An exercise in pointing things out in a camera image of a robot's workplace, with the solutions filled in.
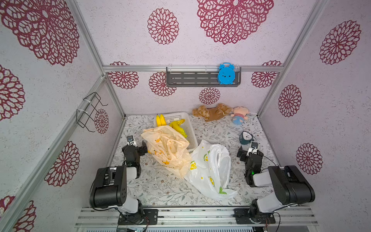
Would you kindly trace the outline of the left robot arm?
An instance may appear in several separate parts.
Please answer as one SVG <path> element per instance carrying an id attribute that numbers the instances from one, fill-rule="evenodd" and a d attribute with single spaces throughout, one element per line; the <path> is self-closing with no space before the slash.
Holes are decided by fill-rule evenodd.
<path id="1" fill-rule="evenodd" d="M 140 200 L 128 194 L 128 182 L 141 175 L 140 157 L 147 152 L 145 142 L 137 147 L 134 142 L 122 148 L 124 161 L 121 166 L 99 168 L 90 187 L 89 204 L 96 211 L 117 210 L 119 223 L 140 225 L 147 223 Z"/>

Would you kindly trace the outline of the beige plastic bag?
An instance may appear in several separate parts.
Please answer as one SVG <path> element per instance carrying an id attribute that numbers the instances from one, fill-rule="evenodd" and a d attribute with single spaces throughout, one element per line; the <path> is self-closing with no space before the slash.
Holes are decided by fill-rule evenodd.
<path id="1" fill-rule="evenodd" d="M 170 126 L 144 130 L 141 137 L 153 158 L 172 174 L 183 179 L 192 161 L 187 149 L 189 141 Z"/>

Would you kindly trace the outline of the green-yellow banana bunch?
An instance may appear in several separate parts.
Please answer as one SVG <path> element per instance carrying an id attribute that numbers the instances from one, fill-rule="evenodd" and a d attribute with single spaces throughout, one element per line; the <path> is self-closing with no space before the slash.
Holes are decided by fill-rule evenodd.
<path id="1" fill-rule="evenodd" d="M 187 134 L 185 133 L 184 129 L 181 128 L 181 125 L 185 122 L 184 119 L 182 120 L 178 120 L 178 121 L 173 121 L 170 126 L 176 130 L 177 132 L 179 132 L 182 136 L 184 136 L 185 138 L 187 138 Z"/>

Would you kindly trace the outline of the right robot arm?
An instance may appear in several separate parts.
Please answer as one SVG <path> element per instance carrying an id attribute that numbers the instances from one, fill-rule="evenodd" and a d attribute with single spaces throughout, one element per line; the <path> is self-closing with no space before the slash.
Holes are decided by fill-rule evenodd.
<path id="1" fill-rule="evenodd" d="M 269 166 L 263 171 L 264 154 L 257 148 L 245 151 L 240 147 L 237 157 L 245 162 L 244 177 L 250 187 L 273 187 L 272 193 L 253 200 L 249 208 L 234 210 L 237 224 L 275 223 L 275 211 L 315 200 L 314 189 L 295 165 Z"/>

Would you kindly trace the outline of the white plastic bag lemon print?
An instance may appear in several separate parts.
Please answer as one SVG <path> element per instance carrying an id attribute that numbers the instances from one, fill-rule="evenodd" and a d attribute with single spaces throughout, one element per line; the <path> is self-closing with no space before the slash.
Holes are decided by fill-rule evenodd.
<path id="1" fill-rule="evenodd" d="M 216 201 L 236 197 L 238 190 L 228 188 L 231 157 L 227 148 L 202 140 L 191 154 L 190 169 L 185 180 L 201 194 Z"/>

